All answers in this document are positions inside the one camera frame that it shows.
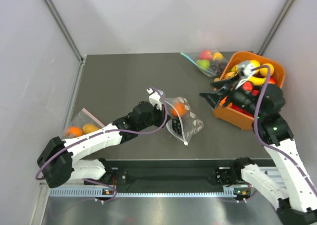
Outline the fake brown grape bunch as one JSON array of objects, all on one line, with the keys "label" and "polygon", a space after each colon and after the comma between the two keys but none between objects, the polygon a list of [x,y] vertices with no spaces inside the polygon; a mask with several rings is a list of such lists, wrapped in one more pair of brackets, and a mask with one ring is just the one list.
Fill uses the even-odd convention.
[{"label": "fake brown grape bunch", "polygon": [[220,78],[215,78],[213,81],[214,81],[214,82],[218,82],[218,81],[220,81],[220,80],[231,79],[231,78],[233,78],[233,77],[236,76],[236,75],[237,75],[237,72],[232,72],[232,71],[231,71],[231,72],[226,73],[222,79],[220,79]]}]

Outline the fake black grape bunch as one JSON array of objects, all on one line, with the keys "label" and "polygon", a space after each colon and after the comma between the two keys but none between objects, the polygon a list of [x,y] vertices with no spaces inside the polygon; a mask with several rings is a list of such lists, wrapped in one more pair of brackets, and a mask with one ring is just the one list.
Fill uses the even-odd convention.
[{"label": "fake black grape bunch", "polygon": [[172,130],[178,136],[182,136],[182,127],[179,119],[172,120]]}]

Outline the polka dot zip bag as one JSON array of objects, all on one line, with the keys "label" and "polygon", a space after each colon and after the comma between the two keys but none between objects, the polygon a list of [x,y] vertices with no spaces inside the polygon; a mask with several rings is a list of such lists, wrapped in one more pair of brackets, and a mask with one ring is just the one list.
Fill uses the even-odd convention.
[{"label": "polka dot zip bag", "polygon": [[[174,108],[174,104],[182,102],[185,104],[185,108],[187,109],[187,113],[184,116],[175,117],[172,114],[172,109]],[[176,137],[178,140],[182,141],[185,146],[188,146],[190,139],[193,135],[199,133],[203,127],[204,123],[196,116],[196,114],[192,111],[188,101],[186,98],[177,97],[177,98],[165,98],[165,103],[167,106],[168,115],[171,117],[171,120],[166,124],[167,130]],[[182,136],[178,136],[172,130],[172,120],[179,119],[182,127]]]}]

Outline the fake yellow banana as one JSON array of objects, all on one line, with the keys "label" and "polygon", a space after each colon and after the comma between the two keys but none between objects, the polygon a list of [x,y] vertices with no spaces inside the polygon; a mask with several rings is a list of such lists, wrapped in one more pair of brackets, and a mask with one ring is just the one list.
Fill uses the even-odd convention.
[{"label": "fake yellow banana", "polygon": [[266,77],[265,78],[260,78],[260,77],[254,77],[251,76],[248,81],[250,81],[254,86],[262,86],[265,81],[266,81]]}]

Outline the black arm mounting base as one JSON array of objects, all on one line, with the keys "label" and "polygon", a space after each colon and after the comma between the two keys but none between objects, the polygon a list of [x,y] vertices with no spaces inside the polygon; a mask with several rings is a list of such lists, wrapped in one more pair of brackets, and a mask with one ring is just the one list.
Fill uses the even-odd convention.
[{"label": "black arm mounting base", "polygon": [[245,185],[233,170],[235,159],[107,160],[112,169],[98,181],[118,192],[220,192]]}]

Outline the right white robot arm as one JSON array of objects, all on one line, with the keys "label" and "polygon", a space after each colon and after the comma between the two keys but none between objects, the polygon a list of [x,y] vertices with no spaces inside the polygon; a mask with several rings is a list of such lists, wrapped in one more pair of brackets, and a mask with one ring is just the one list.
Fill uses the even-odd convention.
[{"label": "right white robot arm", "polygon": [[280,114],[285,105],[282,89],[266,83],[254,95],[238,86],[237,78],[211,85],[215,91],[200,93],[200,96],[213,109],[224,100],[223,107],[232,103],[253,115],[253,132],[274,161],[285,186],[280,187],[248,157],[238,158],[232,163],[232,179],[252,185],[271,203],[282,224],[315,225],[317,189],[300,159],[294,135]]}]

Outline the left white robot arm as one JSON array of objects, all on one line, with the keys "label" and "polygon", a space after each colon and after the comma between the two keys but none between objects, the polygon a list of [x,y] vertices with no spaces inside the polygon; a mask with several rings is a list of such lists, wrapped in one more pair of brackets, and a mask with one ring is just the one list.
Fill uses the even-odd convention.
[{"label": "left white robot arm", "polygon": [[108,183],[112,179],[112,171],[106,160],[84,158],[107,147],[131,141],[139,134],[146,134],[145,129],[148,127],[161,129],[167,120],[165,105],[142,101],[128,115],[92,133],[70,139],[54,137],[37,159],[42,179],[49,188],[57,188],[76,179]]}]

